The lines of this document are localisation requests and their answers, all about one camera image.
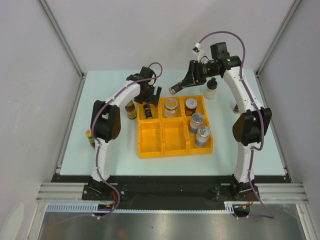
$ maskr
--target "metal floor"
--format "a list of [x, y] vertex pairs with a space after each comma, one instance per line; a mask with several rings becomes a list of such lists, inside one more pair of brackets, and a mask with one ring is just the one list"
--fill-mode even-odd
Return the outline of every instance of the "metal floor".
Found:
[[[39, 240], [304, 240], [295, 204], [271, 204], [276, 219], [236, 220], [231, 214], [113, 213], [105, 219], [79, 213], [47, 212]], [[261, 205], [251, 214], [266, 214]]]

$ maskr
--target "jar lid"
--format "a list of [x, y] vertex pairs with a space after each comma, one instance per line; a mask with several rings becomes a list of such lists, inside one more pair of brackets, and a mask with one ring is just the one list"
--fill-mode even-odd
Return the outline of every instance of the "jar lid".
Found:
[[188, 108], [188, 109], [195, 109], [198, 105], [198, 102], [197, 100], [195, 100], [194, 98], [188, 98], [186, 101], [185, 101], [185, 106]]
[[201, 137], [203, 138], [207, 138], [210, 136], [210, 128], [208, 128], [207, 126], [201, 126], [199, 127], [198, 129], [198, 132], [197, 132]]
[[206, 86], [208, 87], [208, 89], [210, 90], [214, 90], [218, 87], [218, 82], [216, 81], [216, 79], [213, 77], [211, 80], [209, 80], [206, 83]]
[[195, 112], [191, 117], [195, 124], [202, 124], [204, 122], [204, 116], [200, 112]]
[[178, 102], [173, 98], [169, 98], [165, 101], [164, 105], [168, 110], [175, 110], [178, 107]]

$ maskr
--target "silver can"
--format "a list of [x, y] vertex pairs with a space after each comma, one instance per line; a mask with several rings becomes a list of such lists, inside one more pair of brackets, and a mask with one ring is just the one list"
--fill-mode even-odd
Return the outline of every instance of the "silver can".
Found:
[[195, 136], [195, 145], [197, 145], [197, 147], [200, 147], [200, 148], [203, 148], [204, 146], [206, 146], [206, 143], [210, 137], [210, 134], [211, 134], [211, 131], [209, 127], [207, 126], [199, 127]]
[[204, 119], [204, 116], [199, 112], [195, 112], [194, 114], [192, 114], [189, 125], [189, 135], [191, 137], [194, 137], [196, 135], [198, 128], [200, 128], [200, 126], [204, 122]]

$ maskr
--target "brown bottle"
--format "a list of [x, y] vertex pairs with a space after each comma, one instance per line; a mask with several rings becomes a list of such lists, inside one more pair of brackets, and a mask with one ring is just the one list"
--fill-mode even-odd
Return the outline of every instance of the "brown bottle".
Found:
[[129, 119], [135, 119], [137, 117], [137, 110], [132, 100], [125, 106], [125, 110]]

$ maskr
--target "white wall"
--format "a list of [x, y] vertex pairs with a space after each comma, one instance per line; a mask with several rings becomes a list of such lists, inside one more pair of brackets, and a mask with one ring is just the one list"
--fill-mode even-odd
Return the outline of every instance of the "white wall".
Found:
[[289, 171], [320, 223], [320, 1], [303, 1], [261, 83]]
[[0, 231], [23, 202], [21, 239], [80, 79], [36, 0], [2, 2], [0, 33]]
[[[192, 48], [204, 35], [232, 31], [247, 48], [245, 67], [257, 69], [293, 0], [48, 0], [81, 68], [139, 69], [159, 61], [165, 69], [186, 69]], [[211, 37], [209, 46], [232, 36]]]

